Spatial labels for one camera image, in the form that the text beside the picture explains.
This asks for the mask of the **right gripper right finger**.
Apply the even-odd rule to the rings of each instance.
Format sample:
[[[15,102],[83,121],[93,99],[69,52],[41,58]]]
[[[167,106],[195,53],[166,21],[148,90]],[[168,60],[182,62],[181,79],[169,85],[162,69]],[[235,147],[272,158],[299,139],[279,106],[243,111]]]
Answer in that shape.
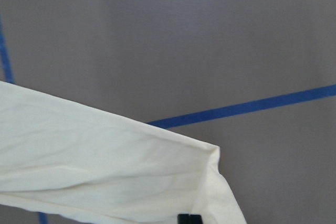
[[[190,224],[203,224],[201,215],[190,215]]]

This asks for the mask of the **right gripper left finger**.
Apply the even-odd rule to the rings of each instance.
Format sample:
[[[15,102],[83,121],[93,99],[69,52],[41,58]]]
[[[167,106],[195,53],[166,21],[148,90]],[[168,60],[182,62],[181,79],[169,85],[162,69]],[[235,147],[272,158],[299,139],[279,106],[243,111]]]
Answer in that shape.
[[[178,224],[190,224],[189,214],[178,214],[177,215],[177,223]]]

